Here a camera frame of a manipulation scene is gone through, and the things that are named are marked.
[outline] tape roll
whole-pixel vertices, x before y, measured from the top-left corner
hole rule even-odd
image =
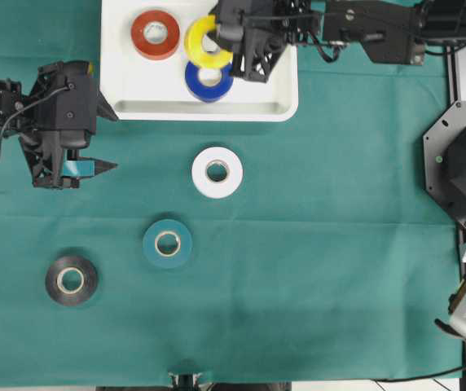
[[[233,77],[230,76],[230,64],[221,69],[220,81],[215,86],[205,86],[202,84],[199,79],[199,71],[200,69],[189,61],[186,66],[186,84],[190,92],[203,102],[217,102],[233,86]]]
[[[208,15],[197,20],[186,32],[184,48],[190,61],[201,68],[222,69],[233,60],[233,54],[219,49],[217,53],[208,53],[202,46],[204,36],[217,29],[215,15]]]
[[[75,288],[65,285],[68,273],[77,273],[79,284]],[[90,261],[79,256],[61,257],[46,273],[45,287],[49,296],[68,307],[80,305],[92,297],[98,284],[97,270]]]
[[[175,247],[163,251],[160,242],[165,236],[175,239]],[[160,220],[147,229],[143,239],[144,256],[155,266],[174,269],[189,261],[193,240],[190,231],[181,222]]]
[[[147,11],[132,25],[131,35],[137,51],[147,59],[169,58],[178,48],[180,28],[175,18],[164,11]]]
[[[226,170],[222,181],[214,181],[208,170],[213,165],[221,165]],[[244,169],[239,157],[222,147],[212,147],[202,151],[191,167],[193,183],[200,193],[208,198],[221,199],[233,194],[242,183]]]

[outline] red tape roll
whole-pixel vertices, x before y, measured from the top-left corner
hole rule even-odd
[[[166,37],[160,42],[148,40],[145,36],[149,29],[157,29]],[[164,11],[147,11],[141,14],[132,26],[132,41],[137,51],[147,59],[167,59],[178,48],[181,33],[175,18]]]

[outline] black tape roll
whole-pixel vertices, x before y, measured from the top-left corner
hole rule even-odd
[[[81,277],[81,283],[75,289],[67,289],[63,284],[63,277],[69,271],[77,272]],[[80,305],[90,299],[97,289],[97,283],[97,270],[94,265],[79,256],[61,257],[52,264],[45,278],[49,296],[68,307]]]

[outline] yellow tape roll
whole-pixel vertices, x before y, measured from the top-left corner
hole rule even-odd
[[[208,53],[202,47],[204,36],[217,29],[215,15],[197,20],[186,32],[184,47],[190,61],[200,68],[222,69],[233,59],[233,54],[220,49],[218,53]]]

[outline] tape roll center hole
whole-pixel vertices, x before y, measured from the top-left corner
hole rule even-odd
[[[202,38],[202,49],[209,55],[217,55],[220,53],[220,47],[207,35],[204,35]]]
[[[215,87],[222,80],[220,69],[199,69],[198,78],[200,83],[206,87]]]
[[[150,22],[144,28],[144,39],[152,45],[160,45],[168,38],[168,28],[161,22]]]
[[[161,232],[156,238],[155,249],[163,257],[173,257],[180,248],[181,239],[175,232]]]
[[[230,174],[226,162],[221,160],[214,160],[206,167],[206,176],[211,182],[221,183],[224,182]]]
[[[67,295],[73,295],[82,290],[85,285],[85,276],[79,269],[69,267],[59,273],[57,285],[61,292]]]

